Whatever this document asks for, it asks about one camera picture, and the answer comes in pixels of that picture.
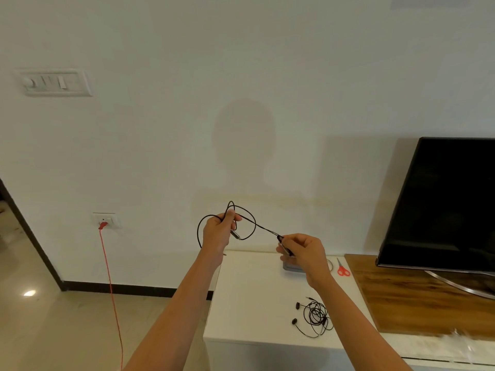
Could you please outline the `person's left hand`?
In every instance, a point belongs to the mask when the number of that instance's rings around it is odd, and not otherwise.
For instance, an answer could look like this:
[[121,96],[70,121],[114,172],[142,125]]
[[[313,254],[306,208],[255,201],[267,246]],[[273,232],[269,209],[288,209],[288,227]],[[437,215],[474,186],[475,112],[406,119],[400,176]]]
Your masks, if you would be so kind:
[[229,244],[231,230],[236,227],[227,227],[227,215],[238,215],[233,209],[210,217],[203,228],[202,249],[215,256],[223,256]]

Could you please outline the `person's right hand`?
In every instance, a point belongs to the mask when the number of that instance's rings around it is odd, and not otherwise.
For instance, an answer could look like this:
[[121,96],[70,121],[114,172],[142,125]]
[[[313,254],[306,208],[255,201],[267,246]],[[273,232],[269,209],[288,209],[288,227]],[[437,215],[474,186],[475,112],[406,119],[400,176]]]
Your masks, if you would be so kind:
[[325,249],[317,237],[296,233],[279,237],[279,245],[290,249],[306,273],[308,284],[318,293],[330,283],[331,272],[327,263]]

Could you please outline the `person's right forearm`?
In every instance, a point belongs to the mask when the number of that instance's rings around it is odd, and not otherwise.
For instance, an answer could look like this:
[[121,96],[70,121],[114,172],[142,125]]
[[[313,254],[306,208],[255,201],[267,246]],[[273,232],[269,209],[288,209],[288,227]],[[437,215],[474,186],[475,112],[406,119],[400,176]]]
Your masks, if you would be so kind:
[[355,371],[413,371],[364,316],[329,271],[306,273],[322,298]]

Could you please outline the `person's left forearm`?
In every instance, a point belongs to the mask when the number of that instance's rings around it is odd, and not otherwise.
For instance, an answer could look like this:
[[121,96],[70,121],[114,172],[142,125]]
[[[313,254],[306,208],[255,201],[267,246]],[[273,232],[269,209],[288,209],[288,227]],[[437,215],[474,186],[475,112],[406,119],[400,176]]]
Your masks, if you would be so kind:
[[204,245],[123,371],[183,371],[225,246]]

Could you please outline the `small grey box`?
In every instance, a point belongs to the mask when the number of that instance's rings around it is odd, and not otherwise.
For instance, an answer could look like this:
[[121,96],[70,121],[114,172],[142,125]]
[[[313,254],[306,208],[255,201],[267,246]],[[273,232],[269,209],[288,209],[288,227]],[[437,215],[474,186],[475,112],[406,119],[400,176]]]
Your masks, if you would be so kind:
[[282,261],[283,269],[288,272],[306,274],[304,269],[301,267],[296,257],[288,256]]

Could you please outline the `white cabinet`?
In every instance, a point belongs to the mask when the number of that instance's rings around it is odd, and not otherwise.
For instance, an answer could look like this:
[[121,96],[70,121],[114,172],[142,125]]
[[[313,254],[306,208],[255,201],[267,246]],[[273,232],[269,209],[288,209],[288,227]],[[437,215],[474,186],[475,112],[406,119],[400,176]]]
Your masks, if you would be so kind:
[[[211,371],[353,371],[335,330],[312,330],[296,302],[321,302],[304,274],[283,269],[277,253],[226,251],[203,339]],[[449,362],[439,337],[382,337],[416,371],[495,371],[495,366]]]

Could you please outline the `brown wooden board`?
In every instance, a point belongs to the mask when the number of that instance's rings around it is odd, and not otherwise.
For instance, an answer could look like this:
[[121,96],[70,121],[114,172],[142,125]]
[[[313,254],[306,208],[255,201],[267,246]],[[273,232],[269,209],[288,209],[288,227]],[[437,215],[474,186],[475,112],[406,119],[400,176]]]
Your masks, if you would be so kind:
[[377,267],[376,256],[344,258],[378,331],[425,336],[456,331],[495,341],[495,300],[461,291],[424,271]]

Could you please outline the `black flat screen television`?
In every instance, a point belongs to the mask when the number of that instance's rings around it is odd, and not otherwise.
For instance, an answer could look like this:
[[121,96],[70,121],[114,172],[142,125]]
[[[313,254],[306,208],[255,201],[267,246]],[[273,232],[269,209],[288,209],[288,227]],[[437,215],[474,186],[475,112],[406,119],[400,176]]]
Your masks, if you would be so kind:
[[375,264],[495,300],[495,138],[419,138]]

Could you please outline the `clear plastic wrap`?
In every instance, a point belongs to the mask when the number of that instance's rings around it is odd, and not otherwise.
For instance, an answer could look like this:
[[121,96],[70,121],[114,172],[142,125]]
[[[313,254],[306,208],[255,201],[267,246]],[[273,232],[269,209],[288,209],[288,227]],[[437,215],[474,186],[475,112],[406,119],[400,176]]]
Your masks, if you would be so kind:
[[440,336],[449,362],[495,366],[495,341],[479,340],[454,330]]

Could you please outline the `black wired earphones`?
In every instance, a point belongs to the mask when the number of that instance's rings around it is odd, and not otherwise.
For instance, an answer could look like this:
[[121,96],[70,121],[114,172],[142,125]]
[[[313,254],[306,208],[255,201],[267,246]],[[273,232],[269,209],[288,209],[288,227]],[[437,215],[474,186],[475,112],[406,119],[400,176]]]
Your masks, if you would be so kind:
[[331,323],[328,310],[323,303],[316,299],[307,297],[308,303],[301,304],[296,302],[295,309],[302,310],[302,316],[306,324],[308,324],[312,330],[311,334],[305,333],[298,326],[298,319],[292,319],[292,325],[307,338],[319,338],[328,331],[332,331],[335,327]]

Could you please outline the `white wall socket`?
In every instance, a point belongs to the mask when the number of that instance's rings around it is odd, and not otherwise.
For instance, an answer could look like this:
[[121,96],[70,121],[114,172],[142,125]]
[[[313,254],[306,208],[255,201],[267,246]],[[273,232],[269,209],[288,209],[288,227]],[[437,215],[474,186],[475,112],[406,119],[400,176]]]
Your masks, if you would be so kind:
[[119,220],[115,213],[91,213],[91,218],[92,221],[98,225],[100,230],[105,228],[120,228]]

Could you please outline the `white wall switch panel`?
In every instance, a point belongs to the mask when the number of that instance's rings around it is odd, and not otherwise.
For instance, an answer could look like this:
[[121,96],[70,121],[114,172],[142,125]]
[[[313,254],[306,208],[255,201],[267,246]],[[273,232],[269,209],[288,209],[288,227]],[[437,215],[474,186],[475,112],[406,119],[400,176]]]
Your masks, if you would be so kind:
[[14,75],[28,97],[92,97],[82,69],[15,69]]

